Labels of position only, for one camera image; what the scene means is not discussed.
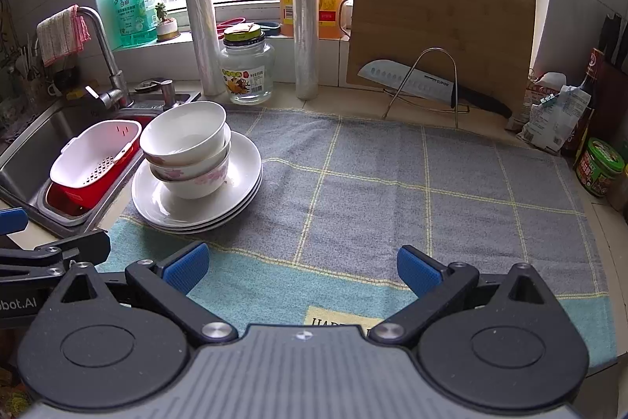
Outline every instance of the yellow jar lid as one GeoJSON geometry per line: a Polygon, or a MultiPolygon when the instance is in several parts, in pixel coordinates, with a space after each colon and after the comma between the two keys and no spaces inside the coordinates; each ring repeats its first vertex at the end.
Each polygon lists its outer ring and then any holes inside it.
{"type": "Polygon", "coordinates": [[[225,29],[224,38],[227,41],[253,40],[262,36],[262,28],[253,22],[237,24],[225,29]]]}

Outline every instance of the bowl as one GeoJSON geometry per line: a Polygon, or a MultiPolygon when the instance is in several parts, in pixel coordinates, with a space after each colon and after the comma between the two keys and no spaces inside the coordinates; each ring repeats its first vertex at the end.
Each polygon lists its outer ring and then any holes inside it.
{"type": "Polygon", "coordinates": [[[158,166],[189,166],[224,146],[227,114],[213,101],[193,101],[165,111],[142,131],[139,146],[158,166]]]}
{"type": "Polygon", "coordinates": [[[226,123],[223,125],[223,136],[225,140],[224,146],[215,155],[211,155],[191,166],[158,166],[150,162],[151,172],[156,178],[168,181],[183,181],[205,174],[220,164],[227,155],[227,149],[231,141],[231,129],[226,123]]]}
{"type": "Polygon", "coordinates": [[[201,174],[196,178],[186,179],[183,181],[167,181],[155,176],[164,186],[170,190],[175,196],[183,199],[199,199],[208,196],[212,192],[225,183],[227,178],[227,170],[229,168],[229,151],[231,143],[227,145],[227,156],[215,168],[201,174]]]}

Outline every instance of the pink trimmed cloth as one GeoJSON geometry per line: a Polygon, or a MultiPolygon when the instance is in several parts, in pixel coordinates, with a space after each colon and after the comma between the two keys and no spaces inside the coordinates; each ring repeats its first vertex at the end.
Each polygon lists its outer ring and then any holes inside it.
{"type": "Polygon", "coordinates": [[[62,57],[83,50],[84,43],[91,39],[79,7],[74,4],[56,13],[37,25],[37,38],[44,66],[50,66],[62,57]]]}

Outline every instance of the plate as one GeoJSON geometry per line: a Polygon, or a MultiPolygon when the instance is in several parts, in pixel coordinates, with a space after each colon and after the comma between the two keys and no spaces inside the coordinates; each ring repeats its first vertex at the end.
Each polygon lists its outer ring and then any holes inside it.
{"type": "Polygon", "coordinates": [[[192,234],[196,234],[196,233],[203,233],[205,231],[211,231],[212,229],[216,229],[224,224],[226,224],[227,222],[229,222],[230,220],[232,220],[233,218],[237,217],[240,213],[242,213],[242,211],[249,206],[250,202],[252,202],[253,198],[256,196],[257,191],[259,190],[260,185],[262,184],[262,174],[259,175],[259,181],[257,182],[257,185],[255,185],[255,188],[252,190],[252,192],[250,193],[249,197],[247,197],[231,214],[225,215],[223,216],[221,219],[216,220],[214,222],[211,222],[210,224],[206,225],[206,226],[195,226],[194,228],[189,228],[189,229],[166,229],[163,227],[159,227],[156,225],[152,225],[155,229],[158,229],[160,231],[164,231],[165,233],[169,233],[171,235],[192,235],[192,234]]]}
{"type": "Polygon", "coordinates": [[[199,228],[230,212],[257,185],[262,158],[246,136],[231,133],[231,152],[226,182],[213,194],[199,199],[182,199],[172,194],[153,176],[144,160],[131,185],[133,204],[147,221],[166,229],[199,228]]]}

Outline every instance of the green jar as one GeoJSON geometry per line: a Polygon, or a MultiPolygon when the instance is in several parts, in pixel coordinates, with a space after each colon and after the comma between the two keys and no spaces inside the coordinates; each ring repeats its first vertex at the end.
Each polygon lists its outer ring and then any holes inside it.
{"type": "Polygon", "coordinates": [[[576,175],[582,186],[594,196],[604,196],[624,169],[624,160],[610,144],[592,137],[582,152],[576,175]]]}

